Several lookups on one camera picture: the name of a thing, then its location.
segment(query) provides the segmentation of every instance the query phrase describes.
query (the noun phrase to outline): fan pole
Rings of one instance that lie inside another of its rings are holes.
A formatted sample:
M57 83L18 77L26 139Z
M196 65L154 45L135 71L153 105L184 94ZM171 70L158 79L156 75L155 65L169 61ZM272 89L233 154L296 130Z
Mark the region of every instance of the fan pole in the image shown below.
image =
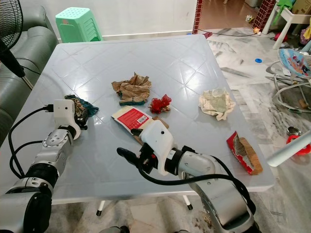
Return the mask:
M31 82L26 78L26 76L22 77L23 81L26 83L26 85L32 90L34 86L31 84Z

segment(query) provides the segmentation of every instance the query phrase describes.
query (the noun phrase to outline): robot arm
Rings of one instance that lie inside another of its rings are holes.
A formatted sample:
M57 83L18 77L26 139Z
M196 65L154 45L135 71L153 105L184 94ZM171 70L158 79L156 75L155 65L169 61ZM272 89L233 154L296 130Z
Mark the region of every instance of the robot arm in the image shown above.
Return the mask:
M72 100L55 100L54 120L55 130L42 142L25 177L0 197L0 232L41 233L49 226L54 186L65 169L73 139L81 133Z
M238 181L221 179L227 176L221 174L221 165L225 165L219 159L197 154L188 147L184 147L182 150L174 148L173 136L159 120L148 125L143 131L134 129L131 132L134 135L139 135L144 142L140 150L140 157L137 158L134 153L122 148L118 148L117 152L128 162L134 164L142 176L157 184L174 185L182 184L182 182L159 181L149 177L146 173L149 174L153 168L157 168L160 174L178 175L183 181L190 181L202 175L219 174L215 177L220 179L207 180L205 178L189 183L190 187L200 196L217 232L260 232L252 213L252 211L255 212L255 206L250 199L248 200L250 203L246 203L240 193ZM225 170L228 175L232 176L227 168Z

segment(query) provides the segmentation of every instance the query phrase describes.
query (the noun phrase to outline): white wall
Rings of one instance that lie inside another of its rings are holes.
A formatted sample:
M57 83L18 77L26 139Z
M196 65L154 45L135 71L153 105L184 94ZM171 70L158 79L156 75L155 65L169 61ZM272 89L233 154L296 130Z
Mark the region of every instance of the white wall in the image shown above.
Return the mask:
M55 15L68 7L87 7L102 35L192 31L197 0L20 0L42 5L56 35Z

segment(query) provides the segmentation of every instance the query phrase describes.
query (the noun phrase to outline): gray leather sofa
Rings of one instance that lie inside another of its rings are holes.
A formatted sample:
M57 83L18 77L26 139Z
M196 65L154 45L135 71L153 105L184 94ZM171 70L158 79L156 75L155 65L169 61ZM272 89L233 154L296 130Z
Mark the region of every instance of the gray leather sofa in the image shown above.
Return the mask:
M41 73L58 41L42 6L22 11L23 32L11 52L22 66ZM39 75L24 71L35 85ZM0 63L0 146L29 94L30 89L23 80Z

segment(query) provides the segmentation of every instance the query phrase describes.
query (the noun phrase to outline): crumpled white paper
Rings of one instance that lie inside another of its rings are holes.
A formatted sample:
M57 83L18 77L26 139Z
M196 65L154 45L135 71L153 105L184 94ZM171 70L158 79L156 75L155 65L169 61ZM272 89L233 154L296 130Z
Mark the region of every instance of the crumpled white paper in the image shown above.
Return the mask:
M204 91L199 97L202 112L215 116L217 120L226 120L228 113L233 111L235 102L225 89Z

